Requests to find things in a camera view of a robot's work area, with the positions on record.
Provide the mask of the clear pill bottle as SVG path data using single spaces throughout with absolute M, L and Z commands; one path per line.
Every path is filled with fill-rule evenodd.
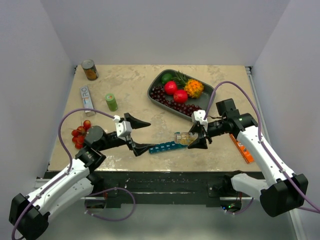
M 198 138 L 196 132 L 176 132 L 174 134 L 174 142 L 184 146 L 189 146 Z

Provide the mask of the teal weekly pill organizer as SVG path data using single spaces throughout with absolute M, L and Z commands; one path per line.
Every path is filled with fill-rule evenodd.
M 150 154 L 157 154 L 161 152 L 174 151 L 187 148 L 187 145 L 175 143 L 174 141 L 159 143 L 148 150 Z

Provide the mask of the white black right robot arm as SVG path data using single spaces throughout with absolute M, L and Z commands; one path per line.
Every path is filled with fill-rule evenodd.
M 197 134 L 189 149 L 207 149 L 212 138 L 230 134 L 251 154 L 264 178 L 256 179 L 242 171 L 227 173 L 222 189 L 230 197 L 238 192 L 258 200 L 271 217 L 299 208 L 304 204 L 308 180 L 304 174 L 296 174 L 275 153 L 259 131 L 259 124 L 249 113 L 241 114 L 233 99 L 216 104 L 219 118 L 208 122 L 204 110 L 191 115 L 191 133 Z

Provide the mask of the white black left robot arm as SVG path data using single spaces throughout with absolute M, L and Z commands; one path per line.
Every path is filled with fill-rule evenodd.
M 104 180 L 95 170 L 106 159 L 104 150 L 128 146 L 135 156 L 140 156 L 153 144 L 139 144 L 131 137 L 133 129 L 150 126 L 125 113 L 112 116 L 115 131 L 106 133 L 100 126 L 91 126 L 84 138 L 83 147 L 70 157 L 69 164 L 47 183 L 27 195 L 17 194 L 11 202 L 9 222 L 13 225 L 11 238 L 16 231 L 27 240 L 36 240 L 49 223 L 67 207 L 88 195 L 99 196 L 104 190 Z

